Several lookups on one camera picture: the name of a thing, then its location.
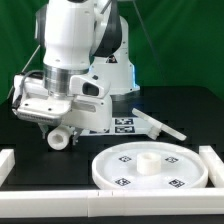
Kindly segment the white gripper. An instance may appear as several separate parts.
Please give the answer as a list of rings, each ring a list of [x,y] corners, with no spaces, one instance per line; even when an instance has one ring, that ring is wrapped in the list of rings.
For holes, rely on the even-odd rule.
[[[54,96],[43,81],[16,75],[13,102],[20,99],[13,112],[22,120],[38,123],[42,138],[46,138],[48,126],[76,127],[72,143],[76,144],[82,129],[106,132],[112,120],[112,99],[109,93],[102,99],[90,96]]]

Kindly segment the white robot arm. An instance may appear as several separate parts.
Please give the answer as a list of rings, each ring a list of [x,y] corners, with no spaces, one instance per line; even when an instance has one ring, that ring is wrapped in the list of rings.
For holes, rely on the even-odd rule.
[[[44,68],[14,77],[12,110],[61,150],[84,130],[104,133],[112,102],[137,94],[128,24],[117,0],[49,0],[36,14]]]

